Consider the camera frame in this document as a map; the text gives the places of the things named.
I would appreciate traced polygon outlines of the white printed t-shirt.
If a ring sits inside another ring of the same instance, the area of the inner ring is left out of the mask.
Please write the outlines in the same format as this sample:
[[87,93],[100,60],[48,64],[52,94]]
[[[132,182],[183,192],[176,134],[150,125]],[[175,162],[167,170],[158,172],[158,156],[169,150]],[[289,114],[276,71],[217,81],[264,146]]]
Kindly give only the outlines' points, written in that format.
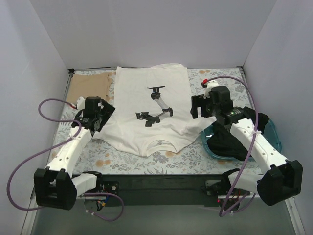
[[94,138],[141,157],[157,151],[177,153],[216,120],[192,118],[191,97],[187,68],[181,64],[117,67],[115,111]]

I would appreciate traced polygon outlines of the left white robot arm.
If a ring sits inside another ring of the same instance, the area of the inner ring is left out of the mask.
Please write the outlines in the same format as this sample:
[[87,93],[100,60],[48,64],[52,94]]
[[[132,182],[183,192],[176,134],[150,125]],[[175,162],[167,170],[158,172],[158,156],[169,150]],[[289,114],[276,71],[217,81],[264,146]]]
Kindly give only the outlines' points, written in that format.
[[104,184],[101,173],[87,171],[73,176],[76,162],[94,134],[100,133],[115,108],[98,96],[80,97],[78,110],[71,123],[66,143],[61,145],[56,157],[44,169],[34,173],[36,202],[39,206],[70,210],[78,196],[90,192],[100,195]]

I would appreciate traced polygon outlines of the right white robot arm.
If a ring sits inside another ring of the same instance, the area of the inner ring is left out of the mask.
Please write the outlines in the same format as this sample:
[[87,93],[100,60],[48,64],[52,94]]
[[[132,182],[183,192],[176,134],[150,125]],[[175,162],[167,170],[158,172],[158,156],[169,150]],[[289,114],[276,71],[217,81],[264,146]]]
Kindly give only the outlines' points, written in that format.
[[192,117],[198,118],[197,109],[201,108],[202,117],[215,117],[222,127],[229,126],[228,133],[247,149],[248,157],[254,158],[262,172],[252,175],[243,169],[227,171],[211,189],[229,195],[238,189],[253,192],[269,206],[298,195],[303,174],[300,162],[289,161],[277,152],[258,132],[258,120],[253,120],[244,109],[233,107],[227,87],[213,87],[208,94],[191,98]]

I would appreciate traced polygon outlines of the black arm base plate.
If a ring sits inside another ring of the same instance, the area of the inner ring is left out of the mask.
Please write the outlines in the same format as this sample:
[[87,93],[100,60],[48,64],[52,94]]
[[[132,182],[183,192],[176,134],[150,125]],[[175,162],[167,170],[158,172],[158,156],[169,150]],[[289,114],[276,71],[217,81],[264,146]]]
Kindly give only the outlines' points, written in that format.
[[194,175],[102,175],[98,189],[85,193],[100,200],[109,194],[107,206],[202,205],[218,207],[220,202],[211,185],[222,180],[220,174]]

